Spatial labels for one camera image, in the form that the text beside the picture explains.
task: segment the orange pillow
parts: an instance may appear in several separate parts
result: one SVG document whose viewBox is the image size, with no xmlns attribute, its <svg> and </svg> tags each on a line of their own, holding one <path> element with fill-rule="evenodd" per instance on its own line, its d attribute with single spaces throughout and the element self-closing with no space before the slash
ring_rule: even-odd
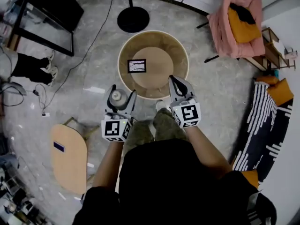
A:
<svg viewBox="0 0 300 225">
<path fill-rule="evenodd" d="M 264 82 L 269 85 L 275 85 L 279 82 L 279 79 L 275 76 L 260 76 L 256 79 L 257 82 Z"/>
<path fill-rule="evenodd" d="M 231 7 L 228 8 L 228 20 L 232 34 L 237 43 L 248 43 L 255 38 L 261 37 L 261 32 L 257 25 L 241 21 L 238 13 Z"/>
<path fill-rule="evenodd" d="M 251 185 L 258 188 L 258 174 L 256 169 L 252 171 L 242 171 L 241 173 Z"/>
<path fill-rule="evenodd" d="M 267 91 L 270 94 L 270 96 L 274 99 L 277 106 L 286 103 L 294 97 L 289 88 L 289 85 L 287 84 L 286 79 L 281 80 L 273 87 L 269 87 Z"/>
</svg>

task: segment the wooden bowl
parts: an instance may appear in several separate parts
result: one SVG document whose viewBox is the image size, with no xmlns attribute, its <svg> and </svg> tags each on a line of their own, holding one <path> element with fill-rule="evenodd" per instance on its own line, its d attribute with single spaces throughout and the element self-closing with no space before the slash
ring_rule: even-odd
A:
<svg viewBox="0 0 300 225">
<path fill-rule="evenodd" d="M 146 59 L 146 73 L 128 73 L 128 60 Z M 162 31 L 143 31 L 132 36 L 122 47 L 118 58 L 119 76 L 130 91 L 145 99 L 170 96 L 168 77 L 186 79 L 189 63 L 183 45 Z"/>
</svg>

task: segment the chair leg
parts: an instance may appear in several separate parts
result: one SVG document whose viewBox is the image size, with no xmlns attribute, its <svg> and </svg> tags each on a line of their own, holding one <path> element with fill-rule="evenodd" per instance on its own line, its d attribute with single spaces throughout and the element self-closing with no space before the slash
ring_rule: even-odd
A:
<svg viewBox="0 0 300 225">
<path fill-rule="evenodd" d="M 211 61 L 211 60 L 214 60 L 214 59 L 216 59 L 216 58 L 218 58 L 218 57 L 219 57 L 219 55 L 214 56 L 214 57 L 212 57 L 212 58 L 208 58 L 207 60 L 204 61 L 204 63 L 207 63 L 207 62 L 209 62 L 209 61 Z"/>
<path fill-rule="evenodd" d="M 201 24 L 201 25 L 197 26 L 197 28 L 201 28 L 201 27 L 203 27 L 203 26 L 205 26 L 205 25 L 207 25 L 207 24 L 208 24 L 208 22 L 206 22 L 206 23 L 203 23 L 203 24 Z"/>
<path fill-rule="evenodd" d="M 70 121 L 73 121 L 73 120 L 74 120 L 74 118 L 71 117 L 70 119 L 68 119 L 68 120 L 64 123 L 64 125 L 65 125 L 65 126 L 68 125 L 68 123 L 69 123 Z"/>
<path fill-rule="evenodd" d="M 95 132 L 100 126 L 97 125 L 95 126 L 91 131 L 89 131 L 87 134 L 84 135 L 83 139 L 86 141 L 88 140 L 88 138 L 90 137 L 90 135 Z"/>
</svg>

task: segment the shoe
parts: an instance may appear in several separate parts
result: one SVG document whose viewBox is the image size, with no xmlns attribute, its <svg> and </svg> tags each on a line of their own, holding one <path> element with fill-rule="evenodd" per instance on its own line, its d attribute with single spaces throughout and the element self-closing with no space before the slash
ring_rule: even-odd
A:
<svg viewBox="0 0 300 225">
<path fill-rule="evenodd" d="M 155 104 L 156 112 L 158 112 L 162 108 L 167 108 L 165 102 L 163 100 L 158 100 Z"/>
<path fill-rule="evenodd" d="M 53 82 L 54 82 L 54 80 L 56 79 L 56 76 L 57 76 L 57 74 L 58 74 L 58 68 L 57 68 L 57 66 L 52 67 L 52 68 L 49 70 L 49 74 L 52 75 L 52 80 L 51 80 L 51 82 L 48 84 L 48 86 L 49 86 L 49 87 L 52 87 Z"/>
<path fill-rule="evenodd" d="M 47 71 L 47 72 L 49 72 L 50 69 L 51 69 L 51 66 L 52 66 L 52 60 L 53 60 L 54 56 L 55 56 L 55 51 L 52 50 L 51 54 L 47 57 L 47 59 L 49 60 L 49 64 L 48 64 L 47 67 L 46 67 L 46 71 Z"/>
</svg>

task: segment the stool seat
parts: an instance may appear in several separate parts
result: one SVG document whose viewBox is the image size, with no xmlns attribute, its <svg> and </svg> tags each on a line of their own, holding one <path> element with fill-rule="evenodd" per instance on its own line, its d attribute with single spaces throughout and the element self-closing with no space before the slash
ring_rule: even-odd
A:
<svg viewBox="0 0 300 225">
<path fill-rule="evenodd" d="M 88 149 L 84 138 L 75 129 L 56 124 L 51 129 L 50 150 L 59 184 L 76 194 L 86 193 Z"/>
</svg>

